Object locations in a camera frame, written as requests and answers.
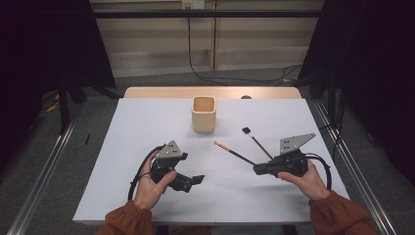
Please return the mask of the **black brush with flat head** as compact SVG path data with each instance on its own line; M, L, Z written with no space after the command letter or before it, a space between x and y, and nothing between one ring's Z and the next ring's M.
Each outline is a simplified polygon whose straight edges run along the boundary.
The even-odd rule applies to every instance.
M272 161L273 157L265 150L265 148L256 140L256 138L251 134L251 130L248 127L243 127L242 131L249 135L253 141L255 142L255 144L265 153L265 155Z

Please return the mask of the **black metal stand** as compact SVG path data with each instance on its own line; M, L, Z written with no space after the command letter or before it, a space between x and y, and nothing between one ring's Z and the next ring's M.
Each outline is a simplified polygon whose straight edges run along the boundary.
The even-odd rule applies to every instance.
M329 122L333 125L335 124L335 112L336 112L336 78L333 72L330 73L328 87L328 117Z
M69 126L69 105L68 94L65 87L65 81L63 78L59 80L59 104L61 113L61 130L60 133L64 134Z

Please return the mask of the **person's left hand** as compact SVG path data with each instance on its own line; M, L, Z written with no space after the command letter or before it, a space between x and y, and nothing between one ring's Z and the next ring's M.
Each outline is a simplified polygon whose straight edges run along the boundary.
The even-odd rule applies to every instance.
M140 170L140 179L133 200L134 205L141 210L151 210L161 198L168 185L175 179L176 171L167 173L158 183L151 178L152 160L157 152L154 152L144 163Z

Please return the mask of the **person's right hand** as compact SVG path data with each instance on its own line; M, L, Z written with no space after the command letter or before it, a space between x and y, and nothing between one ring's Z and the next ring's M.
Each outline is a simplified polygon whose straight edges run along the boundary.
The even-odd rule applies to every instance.
M328 198L331 192L324 185L316 166L311 161L307 161L307 166L308 171L302 177L285 171L279 172L277 176L296 185L311 201L320 201Z

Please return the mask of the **aluminium floor rail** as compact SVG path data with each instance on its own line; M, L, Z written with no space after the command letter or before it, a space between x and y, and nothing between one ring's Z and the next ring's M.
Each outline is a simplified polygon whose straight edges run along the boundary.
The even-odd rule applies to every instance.
M7 235L24 235L33 215L45 193L46 187L55 171L55 168L61 158L62 153L66 145L69 142L73 129L84 105L76 105L74 108L74 114L69 121L67 127L64 128L64 131L59 134L57 141L52 149L52 152L49 154L49 157L43 166L39 176L36 179L33 187L31 188L28 196L26 197L21 209L19 210L17 216L15 217L10 229L7 232Z
M375 192L359 168L346 141L341 136L340 131L329 122L328 110L321 101L314 101L313 107L316 109L319 119L323 122L322 129L330 136L333 146L331 147L331 159L334 165L341 163L347 170L349 177L357 189L361 199L371 214L377 229L381 235L397 235L392 221L390 220L384 207L381 205Z

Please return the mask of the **beige square cup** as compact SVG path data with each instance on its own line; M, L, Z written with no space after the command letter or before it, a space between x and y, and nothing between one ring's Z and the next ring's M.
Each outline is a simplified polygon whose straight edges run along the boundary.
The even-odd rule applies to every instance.
M192 126L197 132L213 132L216 122L216 100L210 96L197 96L192 102Z

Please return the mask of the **black curtain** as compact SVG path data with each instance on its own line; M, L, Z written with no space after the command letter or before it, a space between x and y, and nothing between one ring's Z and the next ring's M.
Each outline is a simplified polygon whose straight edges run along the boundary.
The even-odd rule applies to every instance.
M90 0L0 0L0 174L26 137L42 96L115 87Z
M415 0L324 0L299 81L341 89L415 187Z

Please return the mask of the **white table cover sheet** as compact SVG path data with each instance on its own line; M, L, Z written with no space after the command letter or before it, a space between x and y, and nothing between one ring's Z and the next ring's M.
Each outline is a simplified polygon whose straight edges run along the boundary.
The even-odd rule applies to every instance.
M130 182L155 147L174 140L188 153L176 169L205 178L186 192L166 190L153 209L164 224L278 224L310 220L308 199L293 184L253 166L213 144L217 141L255 164L269 158L242 131L271 155L282 138L315 133L302 146L321 156L322 169L332 160L311 111L303 99L219 99L212 133L196 132L189 99L125 98L118 102L103 147L74 214L74 221L98 224L127 200Z

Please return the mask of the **white wall outlet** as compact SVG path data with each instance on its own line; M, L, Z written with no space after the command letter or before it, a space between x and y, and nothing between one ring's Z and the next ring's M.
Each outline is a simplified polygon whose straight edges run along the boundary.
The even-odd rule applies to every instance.
M184 10L203 10L206 6L205 0L181 0Z

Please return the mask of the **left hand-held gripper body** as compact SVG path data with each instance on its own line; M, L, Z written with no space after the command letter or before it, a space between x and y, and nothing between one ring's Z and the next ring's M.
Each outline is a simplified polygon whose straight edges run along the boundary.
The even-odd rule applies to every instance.
M160 149L151 166L151 177L156 183L158 183L167 173L175 169L179 163L178 157L181 153L183 152L179 149L174 140L171 140ZM192 178L177 173L175 179L169 184L169 187L175 191L188 193L192 188L192 185Z

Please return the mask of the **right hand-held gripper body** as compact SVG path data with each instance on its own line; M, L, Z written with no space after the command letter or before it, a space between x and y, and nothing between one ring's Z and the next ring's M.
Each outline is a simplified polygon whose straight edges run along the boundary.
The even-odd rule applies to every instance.
M300 148L315 137L315 133L286 137L280 140L280 155L271 164L272 175L288 172L295 176L304 176L308 170L305 154Z

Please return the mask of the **black brush with orange end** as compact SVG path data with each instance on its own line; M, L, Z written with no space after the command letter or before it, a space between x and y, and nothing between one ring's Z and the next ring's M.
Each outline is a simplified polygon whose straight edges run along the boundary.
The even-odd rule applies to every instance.
M243 157L242 155L240 155L239 153L233 151L232 149L228 148L227 146L225 146L225 145L223 145L223 144L221 144L221 143L219 143L217 141L213 141L213 144L216 145L216 146L218 146L219 148L225 150L226 152L232 154L233 156L237 157L238 159L240 159L240 160L242 160L242 161L244 161L244 162L246 162L246 163L248 163L250 165L255 165L254 162L248 160L247 158Z

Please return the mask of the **black horizontal bar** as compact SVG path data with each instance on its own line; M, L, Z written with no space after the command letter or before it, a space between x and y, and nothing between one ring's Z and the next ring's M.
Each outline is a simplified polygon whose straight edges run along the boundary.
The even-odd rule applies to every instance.
M96 10L97 19L155 19L155 18L318 18L317 10Z

